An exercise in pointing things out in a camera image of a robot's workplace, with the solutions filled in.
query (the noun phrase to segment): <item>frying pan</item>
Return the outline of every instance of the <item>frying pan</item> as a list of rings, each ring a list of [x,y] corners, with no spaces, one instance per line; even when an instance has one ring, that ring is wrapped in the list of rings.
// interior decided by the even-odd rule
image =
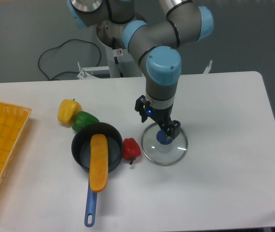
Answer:
[[[113,171],[122,159],[122,137],[119,131],[104,122],[94,123],[81,129],[73,138],[72,154],[75,161],[87,173],[90,170],[90,140],[94,134],[103,134],[108,143],[108,172]],[[97,193],[93,192],[88,183],[85,226],[92,227],[95,222]]]

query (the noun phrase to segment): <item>green bell pepper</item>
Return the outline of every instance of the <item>green bell pepper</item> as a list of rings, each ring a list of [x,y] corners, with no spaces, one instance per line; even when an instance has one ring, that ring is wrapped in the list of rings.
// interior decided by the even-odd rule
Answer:
[[[85,111],[79,111],[75,120],[74,125],[72,126],[74,131],[80,131],[82,128],[100,122],[95,116],[89,114]]]

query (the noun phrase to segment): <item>pan handle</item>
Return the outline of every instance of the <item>pan handle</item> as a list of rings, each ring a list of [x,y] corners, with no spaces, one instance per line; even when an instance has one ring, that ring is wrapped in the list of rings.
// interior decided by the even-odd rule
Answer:
[[[95,221],[95,211],[97,208],[97,196],[98,194],[93,192],[88,183],[88,194],[85,214],[85,226],[92,227]]]

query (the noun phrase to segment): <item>red bell pepper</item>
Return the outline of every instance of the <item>red bell pepper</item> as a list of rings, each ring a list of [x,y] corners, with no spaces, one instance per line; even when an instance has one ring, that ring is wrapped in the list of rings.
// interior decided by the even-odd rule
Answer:
[[[123,140],[122,156],[125,160],[130,161],[130,165],[141,155],[141,149],[133,138]]]

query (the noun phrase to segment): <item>handle hole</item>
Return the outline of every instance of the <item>handle hole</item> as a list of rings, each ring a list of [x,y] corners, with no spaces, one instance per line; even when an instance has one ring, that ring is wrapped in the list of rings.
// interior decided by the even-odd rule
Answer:
[[[89,215],[88,215],[87,223],[88,223],[88,224],[91,224],[91,223],[92,223],[92,214],[89,214]]]

